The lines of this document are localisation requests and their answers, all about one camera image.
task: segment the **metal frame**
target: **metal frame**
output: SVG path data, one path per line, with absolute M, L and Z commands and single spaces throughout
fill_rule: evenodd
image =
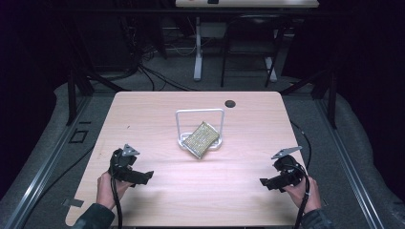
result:
M 182 145 L 182 142 L 192 133 L 181 133 L 181 128 L 180 128 L 180 119 L 179 119 L 179 114 L 181 113 L 207 113 L 207 112 L 221 112 L 221 125 L 220 125 L 220 138 L 218 138 L 217 141 L 215 141 L 211 147 L 209 147 L 210 150 L 215 150 L 221 147 L 221 144 L 223 143 L 223 126 L 224 126 L 224 110 L 221 108 L 217 109 L 192 109 L 192 110 L 178 110 L 176 111 L 176 123 L 177 123 L 177 129 L 178 129 L 178 142 L 179 145 L 181 146 L 182 149 L 185 149 L 184 146 Z

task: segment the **gray carpet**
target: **gray carpet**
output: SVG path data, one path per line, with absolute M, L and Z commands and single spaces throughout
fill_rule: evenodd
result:
M 288 42 L 284 46 L 281 61 L 276 66 L 280 75 L 283 59 L 286 55 Z M 179 55 L 169 52 L 169 58 L 164 60 L 156 54 L 144 66 L 164 74 L 176 82 L 200 91 L 281 91 L 297 79 L 279 77 L 277 83 L 265 88 L 264 77 L 236 77 L 227 78 L 225 87 L 220 87 L 221 58 L 218 49 L 204 50 L 202 80 L 193 80 L 194 53 Z M 151 75 L 156 90 L 177 91 L 175 87 L 165 84 L 162 80 Z M 114 81 L 119 86 L 132 91 L 151 91 L 150 79 L 143 73 L 136 73 L 131 77 Z M 85 109 L 78 117 L 77 122 L 67 136 L 66 143 L 62 144 L 61 156 L 49 177 L 49 186 L 57 177 L 66 171 L 75 161 L 83 156 L 95 143 L 103 121 L 113 100 L 113 92 L 98 82 L 93 82 L 96 89 L 91 98 L 84 98 L 78 94 L 79 101 Z M 353 191 L 352 184 L 342 165 L 339 148 L 330 133 L 328 123 L 324 121 L 324 113 L 317 106 L 318 102 L 310 98 L 311 85 L 283 99 L 290 119 L 296 123 L 309 139 L 312 156 L 309 174 L 315 177 L 320 185 L 320 192 L 325 201 L 325 209 L 334 222 L 336 228 L 371 228 L 363 212 L 358 197 Z M 20 175 L 13 183 L 7 194 L 0 202 L 1 222 L 4 228 L 14 213 L 25 192 L 28 190 L 35 174 L 42 164 L 53 153 L 58 140 L 66 133 L 65 123 L 68 120 L 67 86 L 58 88 L 57 105 L 52 120 L 38 141 L 29 160 Z M 336 106 L 336 132 L 344 142 L 345 148 L 352 159 L 370 200 L 379 215 L 385 228 L 405 228 L 403 204 L 386 188 L 381 176 L 373 167 L 373 150 L 368 142 L 361 124 L 358 122 L 349 104 L 340 96 Z M 292 127 L 298 143 L 304 147 L 303 157 L 309 158 L 309 145 L 301 130 Z M 62 205 L 66 198 L 75 195 L 75 189 L 85 170 L 89 155 L 86 155 L 74 168 L 63 176 L 50 191 L 40 199 L 33 209 L 25 228 L 67 228 L 64 218 L 68 208 Z

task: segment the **light wood surface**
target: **light wood surface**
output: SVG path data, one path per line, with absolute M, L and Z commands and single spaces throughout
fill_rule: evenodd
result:
M 236 103 L 227 108 L 226 100 Z M 178 144 L 175 112 L 224 109 L 223 144 L 197 159 Z M 181 131 L 216 114 L 180 116 Z M 121 200 L 128 226 L 293 225 L 298 209 L 288 194 L 269 191 L 259 178 L 279 176 L 270 158 L 297 146 L 281 96 L 273 92 L 118 93 L 107 114 L 66 223 L 95 201 L 96 180 L 109 167 L 114 150 L 128 143 L 140 152 L 133 169 L 155 171 L 147 185 L 130 188 Z M 304 165 L 300 152 L 292 154 Z
M 176 0 L 180 8 L 317 8 L 317 0 L 220 0 L 208 4 L 207 0 Z

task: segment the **human hand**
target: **human hand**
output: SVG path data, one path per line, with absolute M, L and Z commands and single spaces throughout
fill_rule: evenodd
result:
M 116 187 L 119 199 L 124 196 L 125 191 L 131 185 L 133 184 L 130 182 L 121 182 L 116 180 Z M 97 180 L 96 203 L 104 205 L 110 210 L 112 210 L 116 206 L 113 191 L 111 190 L 111 176 L 108 172 L 102 174 L 101 177 L 99 177 Z
M 291 197 L 292 201 L 299 208 L 303 201 L 304 194 L 306 192 L 306 179 L 303 178 L 299 184 L 296 186 L 286 186 L 283 188 Z M 316 180 L 312 177 L 309 177 L 309 198 L 307 205 L 304 209 L 304 213 L 308 213 L 312 210 L 321 208 L 321 196 L 318 190 L 318 184 Z

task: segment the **wooden table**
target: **wooden table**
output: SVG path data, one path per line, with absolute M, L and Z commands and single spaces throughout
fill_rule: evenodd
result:
M 224 103 L 233 100 L 236 106 Z M 175 112 L 224 109 L 223 144 L 202 159 L 181 149 Z M 202 121 L 218 127 L 219 114 L 180 116 L 181 131 Z M 121 200 L 127 226 L 293 225 L 298 212 L 288 194 L 269 191 L 259 178 L 279 175 L 270 158 L 297 146 L 282 97 L 273 92 L 118 93 L 107 114 L 66 223 L 95 201 L 96 180 L 114 150 L 128 143 L 140 152 L 134 170 L 155 171 L 147 185 Z M 300 152 L 292 154 L 304 165 Z

